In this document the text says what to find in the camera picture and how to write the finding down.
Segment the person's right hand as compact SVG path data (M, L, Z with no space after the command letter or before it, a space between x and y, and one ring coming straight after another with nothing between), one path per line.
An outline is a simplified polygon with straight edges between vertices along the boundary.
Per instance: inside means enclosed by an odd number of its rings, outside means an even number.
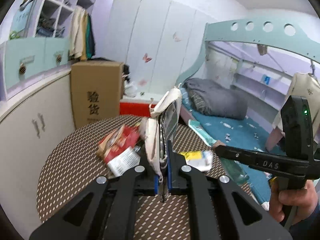
M271 182L271 198L269 214L277 221L284 220L283 206L297 207L296 215L292 224L297 224L307 219L316 209L318 196L312 180L307 180L304 188L300 190L283 190L280 191L278 182Z

